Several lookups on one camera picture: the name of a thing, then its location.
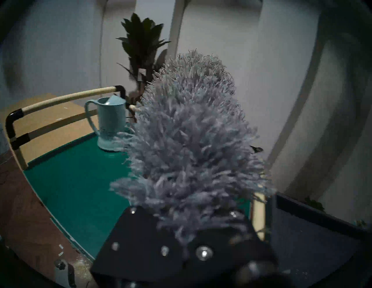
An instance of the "watering can handle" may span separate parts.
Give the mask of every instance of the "watering can handle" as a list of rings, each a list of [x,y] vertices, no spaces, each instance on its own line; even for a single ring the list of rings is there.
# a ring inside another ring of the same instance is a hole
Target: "watering can handle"
[[[89,103],[94,103],[96,105],[98,103],[97,103],[96,100],[88,100],[88,101],[85,102],[84,108],[85,108],[85,114],[87,115],[89,125],[92,127],[93,131],[99,136],[99,130],[94,126],[94,123],[93,123],[92,119],[90,118],[90,113],[89,113],[89,110],[88,110]]]

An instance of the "black bracket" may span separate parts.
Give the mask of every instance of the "black bracket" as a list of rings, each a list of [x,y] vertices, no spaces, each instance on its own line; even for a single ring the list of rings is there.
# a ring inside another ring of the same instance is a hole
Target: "black bracket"
[[[120,98],[125,99],[125,89],[121,85],[115,85],[116,91],[120,92]]]

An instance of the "white wall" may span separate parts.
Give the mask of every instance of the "white wall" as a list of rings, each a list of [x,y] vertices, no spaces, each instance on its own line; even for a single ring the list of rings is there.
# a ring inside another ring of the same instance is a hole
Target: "white wall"
[[[265,0],[256,41],[248,40],[237,97],[258,127],[267,158],[294,106],[309,67],[320,11],[305,1]]]
[[[0,48],[0,109],[99,88],[104,0],[35,1]]]
[[[186,7],[177,53],[197,49],[220,58],[234,79],[239,78],[241,59],[248,52],[245,43],[254,39],[261,5],[228,5],[228,1],[191,1]]]
[[[102,29],[102,86],[122,85],[130,92],[136,83],[129,79],[129,73],[117,63],[129,68],[128,54],[124,51],[118,37],[126,37],[121,25],[123,19],[130,19],[136,5],[135,0],[108,0],[103,17]]]
[[[337,105],[350,97],[346,91],[347,65],[350,54],[342,43],[328,41],[309,97],[278,158],[271,168],[276,188],[285,192],[326,132]],[[347,105],[347,115],[355,118],[355,105]]]
[[[365,91],[367,102],[372,102],[372,70]],[[335,181],[319,198],[325,211],[353,223],[363,219],[372,223],[372,112],[348,161]]]

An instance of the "potted plant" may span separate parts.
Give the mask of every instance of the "potted plant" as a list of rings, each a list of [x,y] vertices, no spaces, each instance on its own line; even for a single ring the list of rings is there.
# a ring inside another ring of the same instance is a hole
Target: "potted plant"
[[[163,24],[156,25],[149,18],[142,22],[136,13],[133,13],[131,19],[124,19],[121,25],[125,28],[126,37],[119,37],[124,51],[129,56],[130,67],[124,67],[129,72],[130,78],[137,82],[137,89],[134,97],[127,97],[127,108],[134,117],[134,111],[129,109],[129,105],[135,105],[140,101],[144,92],[144,86],[147,82],[152,82],[154,71],[159,71],[164,64],[165,53],[162,53],[155,61],[156,51],[159,47],[169,43],[169,41],[159,40]]]

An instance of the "feather duster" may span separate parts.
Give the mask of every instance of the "feather duster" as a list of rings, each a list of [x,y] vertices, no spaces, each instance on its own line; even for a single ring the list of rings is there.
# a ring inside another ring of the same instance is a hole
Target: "feather duster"
[[[158,217],[184,247],[197,231],[234,227],[240,199],[275,191],[250,143],[257,138],[233,98],[234,82],[215,56],[169,60],[142,97],[139,119],[120,133],[132,175],[111,189]]]

